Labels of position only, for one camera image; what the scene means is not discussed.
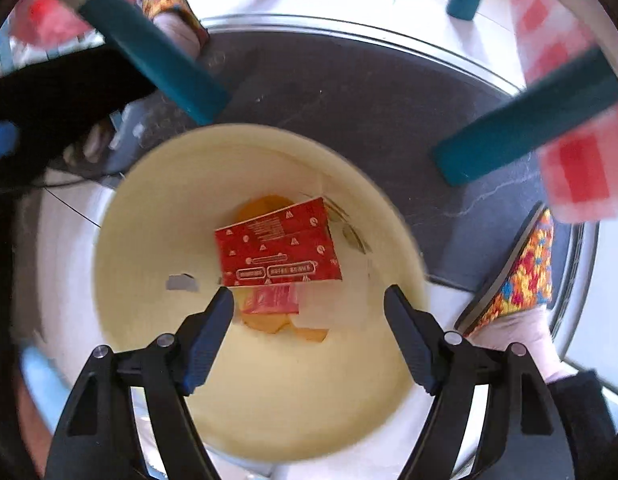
multicolored shoe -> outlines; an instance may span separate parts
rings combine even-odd
[[[554,219],[549,209],[538,203],[502,270],[465,308],[455,329],[467,337],[501,316],[549,303],[553,238]]]
[[[209,40],[209,33],[196,18],[187,0],[142,0],[142,12],[150,20],[161,12],[175,12],[196,33],[200,48]]]

dark gray mat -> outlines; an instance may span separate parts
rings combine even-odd
[[[215,34],[201,62],[233,91],[217,122],[258,123],[311,137],[367,173],[400,209],[433,280],[475,291],[508,256],[545,193],[533,155],[449,187],[428,153],[507,96],[435,61],[361,41],[289,32]],[[127,168],[195,124],[157,93],[129,108],[104,165]],[[558,224],[556,288],[569,226]]]

checkered tablecloth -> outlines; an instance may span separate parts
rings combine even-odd
[[[595,44],[557,0],[512,0],[528,84]],[[564,222],[618,216],[618,104],[537,150],[553,213]]]

metal screw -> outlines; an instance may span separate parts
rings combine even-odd
[[[162,334],[158,336],[158,346],[161,348],[167,348],[173,345],[173,342],[176,340],[176,336],[173,334]]]
[[[453,346],[459,345],[463,341],[463,337],[458,332],[445,332],[445,341]]]
[[[108,354],[108,346],[106,345],[98,345],[93,349],[93,356],[96,359],[102,359],[106,354]]]
[[[527,349],[522,343],[514,343],[512,345],[512,352],[514,352],[518,357],[522,357],[527,353]]]

knitted slipper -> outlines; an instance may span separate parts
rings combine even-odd
[[[554,219],[538,203],[518,234],[513,251],[493,281],[487,282],[455,322],[465,337],[494,319],[551,301],[551,246]]]
[[[174,12],[196,33],[200,48],[209,40],[209,33],[196,18],[187,0],[142,0],[142,12],[150,20],[161,12]]]

